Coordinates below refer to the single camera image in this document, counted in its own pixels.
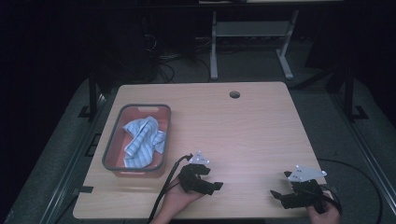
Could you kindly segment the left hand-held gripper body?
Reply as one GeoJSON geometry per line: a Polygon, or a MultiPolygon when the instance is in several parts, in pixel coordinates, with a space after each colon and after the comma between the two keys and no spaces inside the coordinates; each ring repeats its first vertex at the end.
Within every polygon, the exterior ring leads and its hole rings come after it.
{"type": "Polygon", "coordinates": [[[206,167],[209,160],[203,155],[201,151],[197,151],[188,159],[188,164],[183,166],[180,173],[177,175],[179,185],[185,192],[195,191],[206,195],[214,193],[214,183],[207,182],[201,178],[202,175],[196,174],[195,168],[201,164],[206,167]]]}

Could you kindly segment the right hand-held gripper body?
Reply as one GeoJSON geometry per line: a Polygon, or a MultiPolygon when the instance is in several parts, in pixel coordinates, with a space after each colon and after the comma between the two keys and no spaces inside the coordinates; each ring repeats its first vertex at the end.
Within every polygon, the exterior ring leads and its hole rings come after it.
{"type": "Polygon", "coordinates": [[[281,204],[285,209],[314,206],[320,214],[325,212],[321,196],[323,191],[317,179],[326,176],[325,171],[296,165],[292,171],[291,183],[292,193],[282,195],[281,204]]]}

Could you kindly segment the blue striped cloth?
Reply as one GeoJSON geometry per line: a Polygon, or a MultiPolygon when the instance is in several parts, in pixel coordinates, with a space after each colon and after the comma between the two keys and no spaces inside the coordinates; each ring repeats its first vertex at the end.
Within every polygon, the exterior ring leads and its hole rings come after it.
{"type": "Polygon", "coordinates": [[[132,136],[124,148],[126,168],[145,168],[153,162],[155,152],[163,154],[166,133],[159,129],[154,117],[132,120],[123,126],[123,130],[132,136]]]}

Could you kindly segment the red basket with grey rim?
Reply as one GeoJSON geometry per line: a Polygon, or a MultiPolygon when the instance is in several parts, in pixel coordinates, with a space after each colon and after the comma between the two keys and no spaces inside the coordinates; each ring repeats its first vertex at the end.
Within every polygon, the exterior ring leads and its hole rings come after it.
{"type": "Polygon", "coordinates": [[[163,175],[166,158],[167,137],[171,122],[171,108],[168,105],[125,105],[118,114],[112,133],[106,146],[102,164],[116,176],[158,178],[163,175]],[[123,126],[135,119],[154,117],[159,129],[166,133],[163,154],[154,153],[153,162],[141,169],[124,166],[124,148],[131,142],[132,136],[123,130],[123,126]]]}

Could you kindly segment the person's left hand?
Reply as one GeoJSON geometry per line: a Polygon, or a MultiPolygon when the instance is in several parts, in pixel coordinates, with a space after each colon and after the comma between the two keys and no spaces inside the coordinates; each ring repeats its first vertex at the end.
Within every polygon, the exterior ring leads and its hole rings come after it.
{"type": "Polygon", "coordinates": [[[162,208],[157,214],[166,214],[175,217],[183,210],[185,210],[191,203],[201,199],[202,193],[189,191],[185,192],[179,185],[178,178],[171,182],[171,187],[165,192],[162,208]]]}

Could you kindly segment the person's right hand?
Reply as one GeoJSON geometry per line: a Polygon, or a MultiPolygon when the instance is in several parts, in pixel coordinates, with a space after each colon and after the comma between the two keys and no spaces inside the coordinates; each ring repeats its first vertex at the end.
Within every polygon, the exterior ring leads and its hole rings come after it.
{"type": "Polygon", "coordinates": [[[340,224],[341,215],[336,206],[330,202],[324,201],[323,207],[325,212],[320,214],[314,206],[307,206],[306,211],[311,224],[340,224]]]}

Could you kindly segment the black metal stand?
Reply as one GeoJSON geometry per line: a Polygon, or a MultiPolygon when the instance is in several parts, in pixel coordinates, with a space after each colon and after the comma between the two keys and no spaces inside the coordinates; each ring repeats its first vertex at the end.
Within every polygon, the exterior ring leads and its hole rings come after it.
{"type": "Polygon", "coordinates": [[[349,64],[343,66],[344,102],[343,108],[347,119],[354,122],[356,119],[368,119],[361,105],[353,103],[354,97],[354,73],[349,64]]]}
{"type": "Polygon", "coordinates": [[[93,68],[88,78],[88,94],[89,104],[84,105],[78,114],[79,118],[85,118],[88,121],[93,121],[99,113],[99,108],[102,106],[103,101],[106,99],[103,93],[104,80],[102,73],[93,68]]]}

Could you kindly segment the metal floor rail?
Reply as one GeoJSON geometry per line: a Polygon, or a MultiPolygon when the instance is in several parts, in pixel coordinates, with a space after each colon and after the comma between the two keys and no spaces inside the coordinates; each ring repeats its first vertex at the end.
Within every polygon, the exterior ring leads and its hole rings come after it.
{"type": "Polygon", "coordinates": [[[91,96],[78,94],[61,118],[49,142],[48,150],[53,154],[46,155],[45,168],[53,168],[54,187],[39,224],[54,224],[72,185],[85,178],[87,165],[82,160],[85,154],[88,159],[93,156],[92,140],[103,129],[100,119],[105,104],[106,97],[102,93],[93,101],[91,96]]]}
{"type": "Polygon", "coordinates": [[[348,115],[348,113],[344,109],[344,103],[338,95],[331,94],[330,98],[335,108],[340,113],[347,128],[352,133],[353,138],[357,142],[361,151],[361,156],[364,162],[367,164],[370,172],[372,173],[374,181],[378,186],[382,196],[385,198],[386,202],[389,205],[389,208],[396,216],[396,188],[391,185],[389,177],[382,169],[379,160],[375,157],[375,154],[372,151],[370,145],[367,143],[366,139],[361,133],[361,130],[356,124],[357,120],[368,120],[368,115],[365,113],[360,105],[353,105],[352,110],[356,111],[356,114],[352,113],[351,115],[348,115]]]}

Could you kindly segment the grey metal desk frame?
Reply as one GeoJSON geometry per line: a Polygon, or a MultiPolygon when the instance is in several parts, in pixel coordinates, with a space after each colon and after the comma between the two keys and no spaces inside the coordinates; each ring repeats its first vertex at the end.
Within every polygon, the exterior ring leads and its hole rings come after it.
{"type": "Polygon", "coordinates": [[[276,57],[285,78],[292,80],[293,74],[286,53],[298,15],[299,11],[294,10],[288,21],[219,21],[217,12],[214,11],[211,24],[210,79],[217,80],[219,77],[217,59],[219,37],[283,37],[283,45],[276,50],[276,57]]]}

